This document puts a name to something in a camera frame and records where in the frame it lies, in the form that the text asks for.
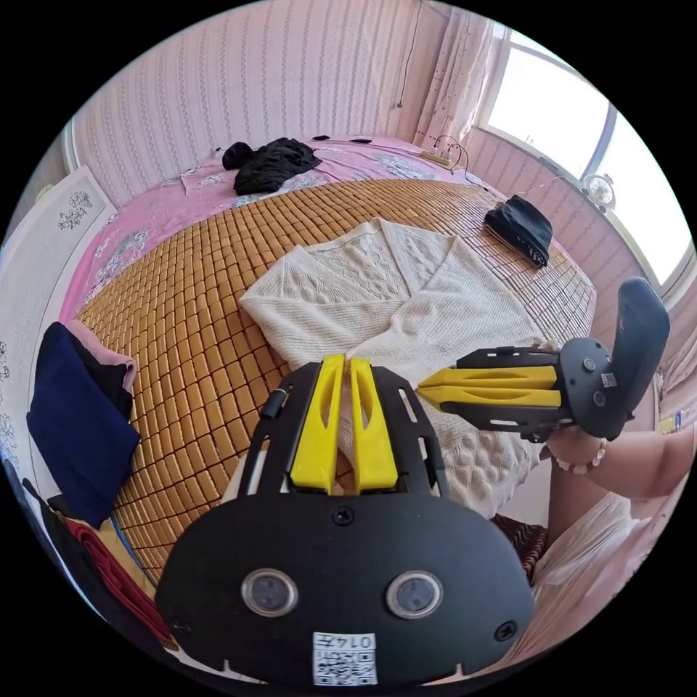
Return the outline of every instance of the white curtain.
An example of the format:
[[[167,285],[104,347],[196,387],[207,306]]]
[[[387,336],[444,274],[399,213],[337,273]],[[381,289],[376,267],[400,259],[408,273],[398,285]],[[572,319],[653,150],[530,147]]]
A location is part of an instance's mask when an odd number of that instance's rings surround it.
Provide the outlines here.
[[[663,367],[659,412],[661,418],[687,411],[684,423],[697,420],[697,327],[685,345]]]
[[[493,36],[491,20],[450,8],[431,90],[416,131],[416,145],[428,149],[441,135],[459,142],[467,134],[481,101]]]

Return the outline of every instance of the sticker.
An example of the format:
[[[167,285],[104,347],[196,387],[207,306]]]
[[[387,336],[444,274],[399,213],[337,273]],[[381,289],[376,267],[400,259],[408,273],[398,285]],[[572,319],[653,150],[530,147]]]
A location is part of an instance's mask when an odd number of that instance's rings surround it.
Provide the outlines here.
[[[374,634],[312,635],[315,685],[360,687],[377,685]]]
[[[603,387],[617,387],[617,379],[613,372],[604,372],[601,376]]]

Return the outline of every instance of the wire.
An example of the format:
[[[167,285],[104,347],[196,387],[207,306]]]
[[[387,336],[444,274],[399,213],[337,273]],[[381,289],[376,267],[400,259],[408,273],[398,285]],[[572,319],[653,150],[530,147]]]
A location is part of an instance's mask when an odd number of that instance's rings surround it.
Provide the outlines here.
[[[527,191],[518,191],[515,194],[513,194],[513,196],[522,196],[523,194],[529,194],[532,191],[542,189],[542,187],[546,187],[547,185],[551,184],[555,179],[563,179],[565,182],[571,184],[571,186],[575,186],[575,184],[568,177],[564,176],[563,174],[558,174],[557,176],[553,176],[552,179],[550,179],[548,182],[540,184],[538,187],[533,187],[532,189],[528,189]]]
[[[409,60],[412,57],[414,51],[414,43],[416,42],[416,32],[419,28],[419,16],[421,15],[421,0],[419,0],[419,9],[416,11],[416,23],[414,24],[414,33],[412,34],[412,46],[407,54],[407,61],[404,64],[404,82],[402,83],[402,95],[397,102],[397,108],[401,109],[404,106],[404,91],[407,88],[407,73],[409,72]]]
[[[453,175],[455,174],[454,169],[457,167],[457,165],[460,164],[460,160],[462,160],[462,155],[464,155],[465,156],[465,180],[467,182],[470,182],[470,184],[474,184],[476,187],[479,187],[480,189],[484,189],[484,191],[489,193],[489,189],[487,189],[483,184],[480,184],[479,182],[475,182],[473,179],[469,178],[468,169],[470,168],[470,156],[469,156],[467,150],[465,150],[465,148],[462,147],[462,145],[460,145],[460,143],[458,143],[457,140],[455,138],[453,138],[452,136],[447,136],[447,135],[438,136],[438,138],[436,138],[435,143],[437,143],[440,140],[440,138],[452,138],[452,140],[455,141],[454,143],[452,143],[448,147],[448,152],[450,152],[454,147],[460,148],[460,154],[457,156],[455,164],[450,168],[450,174],[453,174]]]

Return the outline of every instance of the bracelet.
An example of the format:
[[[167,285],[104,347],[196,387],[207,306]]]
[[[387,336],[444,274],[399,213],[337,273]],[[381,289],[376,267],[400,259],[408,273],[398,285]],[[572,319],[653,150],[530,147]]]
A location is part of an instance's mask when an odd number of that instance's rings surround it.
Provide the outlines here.
[[[561,460],[557,461],[557,464],[565,470],[571,471],[574,474],[588,474],[592,468],[597,467],[600,464],[600,461],[605,457],[605,448],[608,444],[608,439],[607,438],[601,438],[600,439],[600,448],[598,449],[598,452],[595,453],[595,457],[590,461],[590,464],[588,465],[574,465],[571,467],[571,465],[568,462],[561,462]]]

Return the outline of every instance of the wrist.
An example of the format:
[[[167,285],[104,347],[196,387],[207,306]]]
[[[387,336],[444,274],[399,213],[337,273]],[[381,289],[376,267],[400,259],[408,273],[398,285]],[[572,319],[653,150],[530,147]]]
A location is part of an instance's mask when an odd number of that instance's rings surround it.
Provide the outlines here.
[[[552,455],[560,462],[573,466],[587,465],[598,453],[602,440],[589,436],[579,430],[569,433],[559,433],[548,447]]]

